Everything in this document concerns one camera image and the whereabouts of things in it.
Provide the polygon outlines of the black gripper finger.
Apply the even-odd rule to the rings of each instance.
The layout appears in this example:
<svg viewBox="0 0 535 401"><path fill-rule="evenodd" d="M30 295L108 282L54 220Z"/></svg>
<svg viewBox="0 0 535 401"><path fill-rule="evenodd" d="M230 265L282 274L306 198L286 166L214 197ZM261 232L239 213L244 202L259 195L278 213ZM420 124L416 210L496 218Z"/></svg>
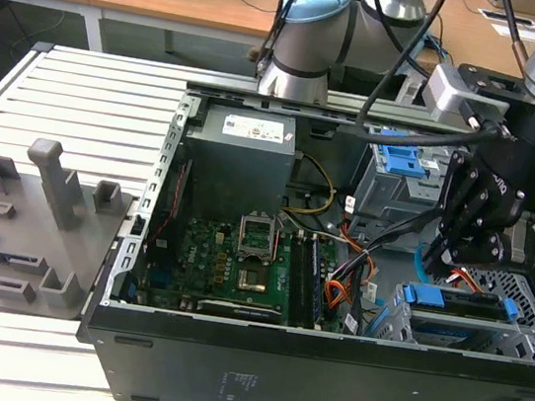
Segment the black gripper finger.
<svg viewBox="0 0 535 401"><path fill-rule="evenodd" d="M519 202L513 195L483 190L465 201L445 230L441 262L449 266L495 268L511 262L508 230L517 221Z"/></svg>
<svg viewBox="0 0 535 401"><path fill-rule="evenodd" d="M474 156L455 151L447 167L447 174L437 202L440 222L437 235L429 245L422 258L426 273L433 278L440 278L445 274L445 263L442 255L455 245L459 238L462 213L466 208L470 192L479 177L474 166Z"/></svg>

